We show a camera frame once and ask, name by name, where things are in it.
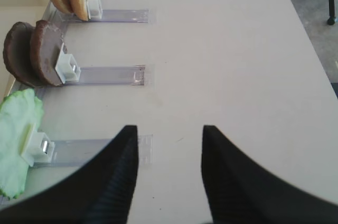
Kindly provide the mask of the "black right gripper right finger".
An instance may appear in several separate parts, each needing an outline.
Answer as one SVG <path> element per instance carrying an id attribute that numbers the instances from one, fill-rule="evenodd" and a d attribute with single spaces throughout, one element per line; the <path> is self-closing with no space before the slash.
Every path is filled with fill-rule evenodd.
<path id="1" fill-rule="evenodd" d="M 261 167 L 205 125 L 201 174 L 213 223 L 337 223 L 337 205 Z"/>

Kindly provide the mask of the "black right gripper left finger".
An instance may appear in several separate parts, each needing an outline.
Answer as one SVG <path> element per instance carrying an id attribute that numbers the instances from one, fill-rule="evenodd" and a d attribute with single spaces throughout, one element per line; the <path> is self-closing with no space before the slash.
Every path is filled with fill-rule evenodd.
<path id="1" fill-rule="evenodd" d="M 137 126 L 49 189 L 1 211 L 1 223 L 126 223 L 138 174 Z"/>

